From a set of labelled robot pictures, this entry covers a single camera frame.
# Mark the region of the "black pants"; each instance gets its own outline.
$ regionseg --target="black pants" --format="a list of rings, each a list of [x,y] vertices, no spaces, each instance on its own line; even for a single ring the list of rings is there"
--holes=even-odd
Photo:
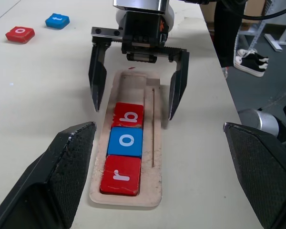
[[[244,13],[245,4],[237,7]],[[214,47],[222,67],[233,66],[234,46],[242,19],[230,12],[220,1],[216,4],[214,16]]]

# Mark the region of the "red letter block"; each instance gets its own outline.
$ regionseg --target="red letter block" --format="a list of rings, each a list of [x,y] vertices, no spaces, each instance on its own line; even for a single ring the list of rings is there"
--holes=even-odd
[[[139,192],[141,159],[109,155],[105,162],[100,190],[103,193],[136,196]]]
[[[11,31],[9,31],[5,36],[11,42],[18,42],[24,44],[28,42],[34,35],[35,32],[33,29],[16,26]]]
[[[114,109],[112,127],[142,128],[144,106],[137,104],[117,103]]]

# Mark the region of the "wooden board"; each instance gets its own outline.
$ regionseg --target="wooden board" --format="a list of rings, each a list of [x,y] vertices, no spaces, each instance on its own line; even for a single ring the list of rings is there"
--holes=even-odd
[[[140,191],[135,197],[100,192],[114,107],[117,102],[144,105]],[[155,207],[162,198],[160,79],[154,73],[126,71],[116,74],[98,145],[90,198],[100,204]]]

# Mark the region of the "black cable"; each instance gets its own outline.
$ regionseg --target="black cable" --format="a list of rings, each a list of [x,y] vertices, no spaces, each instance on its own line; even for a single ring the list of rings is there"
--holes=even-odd
[[[241,17],[243,19],[253,20],[253,21],[267,20],[267,19],[271,19],[271,18],[281,16],[281,15],[286,13],[286,9],[282,10],[280,12],[270,14],[270,15],[265,15],[265,16],[248,16],[248,15],[244,15],[242,13],[239,13],[236,10],[235,5],[245,4],[245,2],[248,0],[183,0],[183,1],[196,3],[196,4],[204,4],[204,5],[209,4],[210,2],[222,1],[223,4],[227,7],[227,9],[229,11],[231,11],[232,13],[234,13],[235,15],[237,15],[238,17]]]
[[[227,7],[227,9],[230,10],[235,15],[237,15],[243,19],[248,19],[248,20],[253,20],[253,21],[267,20],[267,19],[271,19],[271,18],[281,16],[281,15],[286,13],[286,9],[285,9],[285,10],[282,10],[280,12],[270,14],[270,15],[265,15],[265,16],[256,16],[256,17],[247,16],[247,15],[244,15],[244,14],[237,12],[237,10],[235,9],[235,0],[221,0],[221,1]]]

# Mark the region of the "letter block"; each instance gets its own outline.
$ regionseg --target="letter block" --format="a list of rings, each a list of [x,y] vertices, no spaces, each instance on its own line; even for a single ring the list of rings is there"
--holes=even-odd
[[[113,127],[108,144],[108,155],[141,157],[143,131],[140,128]]]
[[[137,104],[117,103],[115,105],[112,127],[142,128],[144,106]]]
[[[11,31],[5,34],[6,38],[11,42],[23,43],[28,42],[35,36],[34,29],[27,27],[14,27]]]
[[[136,196],[139,192],[141,159],[129,156],[106,158],[100,190],[103,193]]]
[[[70,23],[70,19],[68,16],[64,16],[61,14],[54,13],[47,20],[46,25],[55,29],[63,29],[66,25]]]

